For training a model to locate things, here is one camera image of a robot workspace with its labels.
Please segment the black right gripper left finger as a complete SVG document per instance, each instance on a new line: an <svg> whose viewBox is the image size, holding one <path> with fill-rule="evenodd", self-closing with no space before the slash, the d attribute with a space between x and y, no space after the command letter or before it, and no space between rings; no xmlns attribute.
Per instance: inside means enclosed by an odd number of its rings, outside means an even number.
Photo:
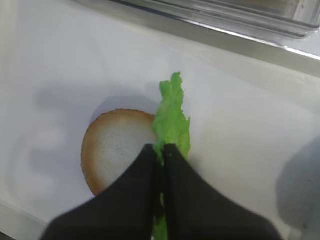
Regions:
<svg viewBox="0 0 320 240"><path fill-rule="evenodd" d="M43 240L150 240L160 206L160 164L151 144L106 190L55 218Z"/></svg>

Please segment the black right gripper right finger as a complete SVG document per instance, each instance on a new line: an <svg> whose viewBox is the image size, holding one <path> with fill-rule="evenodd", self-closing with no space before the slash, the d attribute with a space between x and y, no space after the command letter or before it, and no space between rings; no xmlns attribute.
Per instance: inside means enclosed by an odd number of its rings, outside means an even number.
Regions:
<svg viewBox="0 0 320 240"><path fill-rule="evenodd" d="M265 217L233 202L211 187L175 144L166 144L164 205L170 240L281 240Z"/></svg>

